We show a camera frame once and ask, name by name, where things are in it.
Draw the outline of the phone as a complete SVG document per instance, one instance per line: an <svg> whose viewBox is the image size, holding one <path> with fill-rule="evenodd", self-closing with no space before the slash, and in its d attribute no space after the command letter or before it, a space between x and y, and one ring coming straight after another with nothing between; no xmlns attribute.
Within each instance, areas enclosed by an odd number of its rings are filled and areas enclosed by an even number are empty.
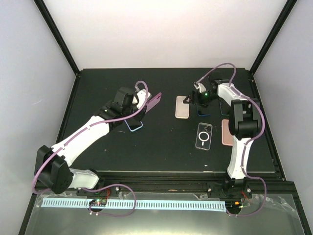
<svg viewBox="0 0 313 235"><path fill-rule="evenodd" d="M124 120L124 121L125 121L130 132L135 132L135 131L137 131L143 127L143 123L141 121L137 121L137 120L133 120L133 119L128 119L128 120Z"/></svg>
<svg viewBox="0 0 313 235"><path fill-rule="evenodd" d="M195 147L200 150L208 151L211 147L213 126L208 123L200 122L197 128Z"/></svg>
<svg viewBox="0 0 313 235"><path fill-rule="evenodd" d="M189 104L184 103L186 98L186 96L177 96L176 98L175 117L178 119L189 118Z"/></svg>

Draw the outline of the blue smartphone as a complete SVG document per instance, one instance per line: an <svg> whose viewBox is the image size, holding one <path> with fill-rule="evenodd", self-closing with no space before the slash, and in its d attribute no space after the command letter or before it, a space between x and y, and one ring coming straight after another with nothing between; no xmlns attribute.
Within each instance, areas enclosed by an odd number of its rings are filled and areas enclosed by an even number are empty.
<svg viewBox="0 0 313 235"><path fill-rule="evenodd" d="M210 116L211 114L209 113L209 108L206 106L206 107L203 107L203 106L197 106L197 114L198 116L200 117L208 117Z"/></svg>

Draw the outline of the magenta smartphone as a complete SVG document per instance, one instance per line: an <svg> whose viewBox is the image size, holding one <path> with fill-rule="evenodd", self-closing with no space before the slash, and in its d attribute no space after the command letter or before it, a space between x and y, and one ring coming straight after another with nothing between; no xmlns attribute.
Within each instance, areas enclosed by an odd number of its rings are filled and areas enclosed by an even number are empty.
<svg viewBox="0 0 313 235"><path fill-rule="evenodd" d="M159 92L153 98L151 98L146 103L146 111L145 111L145 113L148 113L151 109L153 109L161 101L161 97L162 97L162 93Z"/></svg>

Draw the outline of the black smartphone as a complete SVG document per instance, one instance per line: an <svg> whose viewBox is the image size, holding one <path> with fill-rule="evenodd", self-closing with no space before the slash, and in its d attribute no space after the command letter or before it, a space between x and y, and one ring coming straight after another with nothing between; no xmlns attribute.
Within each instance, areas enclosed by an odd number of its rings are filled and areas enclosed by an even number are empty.
<svg viewBox="0 0 313 235"><path fill-rule="evenodd" d="M219 104L220 104L221 115L222 116L229 116L230 106L223 99L219 100Z"/></svg>

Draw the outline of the pink phone case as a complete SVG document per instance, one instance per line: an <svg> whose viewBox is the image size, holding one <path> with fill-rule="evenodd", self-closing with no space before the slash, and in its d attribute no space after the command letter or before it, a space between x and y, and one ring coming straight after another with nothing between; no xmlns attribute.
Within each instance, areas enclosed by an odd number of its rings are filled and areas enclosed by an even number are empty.
<svg viewBox="0 0 313 235"><path fill-rule="evenodd" d="M225 146L233 146L233 136L229 130L229 120L222 120L222 144Z"/></svg>

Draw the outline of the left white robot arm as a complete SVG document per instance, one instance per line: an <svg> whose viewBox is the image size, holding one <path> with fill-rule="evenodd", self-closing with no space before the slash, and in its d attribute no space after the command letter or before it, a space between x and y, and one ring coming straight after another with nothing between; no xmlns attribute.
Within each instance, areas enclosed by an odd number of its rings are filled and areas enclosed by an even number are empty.
<svg viewBox="0 0 313 235"><path fill-rule="evenodd" d="M108 135L128 119L141 122L150 104L151 93L144 81L134 88L121 87L113 99L99 108L91 118L66 139L51 147L43 145L37 151L32 192L51 190L60 194L69 188L83 189L93 195L105 190L105 183L92 170L71 168L75 160L98 139Z"/></svg>

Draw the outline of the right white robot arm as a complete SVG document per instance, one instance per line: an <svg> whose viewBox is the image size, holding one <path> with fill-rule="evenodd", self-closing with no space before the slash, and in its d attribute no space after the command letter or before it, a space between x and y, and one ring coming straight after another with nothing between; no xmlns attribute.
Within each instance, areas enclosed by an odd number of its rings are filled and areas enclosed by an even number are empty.
<svg viewBox="0 0 313 235"><path fill-rule="evenodd" d="M265 117L260 102L239 91L232 83L234 76L228 80L209 79L209 86L202 81L208 74L194 82L194 90L178 102L183 106L182 118L189 117L189 105L207 108L216 99L222 99L229 106L228 131L233 139L230 163L227 167L228 182L222 185L225 196L234 197L240 192L247 178L247 162L253 142L262 136L265 130Z"/></svg>

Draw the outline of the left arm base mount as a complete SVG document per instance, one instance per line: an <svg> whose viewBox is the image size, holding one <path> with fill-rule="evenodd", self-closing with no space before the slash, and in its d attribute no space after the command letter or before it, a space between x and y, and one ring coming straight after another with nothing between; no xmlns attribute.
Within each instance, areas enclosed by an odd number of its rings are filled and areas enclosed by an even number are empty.
<svg viewBox="0 0 313 235"><path fill-rule="evenodd" d="M87 189L87 190L77 190L76 195L77 196L87 196L87 197L105 197L110 196L115 191L120 190L120 185L109 185L105 186L105 188L93 188L93 189Z"/></svg>

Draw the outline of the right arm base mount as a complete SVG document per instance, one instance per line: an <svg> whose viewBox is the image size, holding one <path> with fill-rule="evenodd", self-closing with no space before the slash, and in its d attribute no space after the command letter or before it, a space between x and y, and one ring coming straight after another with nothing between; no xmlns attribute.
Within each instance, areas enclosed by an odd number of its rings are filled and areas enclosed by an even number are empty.
<svg viewBox="0 0 313 235"><path fill-rule="evenodd" d="M247 191L247 182L245 179L241 180L224 180L223 182L207 183L208 197L220 199L241 199L247 197L252 198L250 192Z"/></svg>

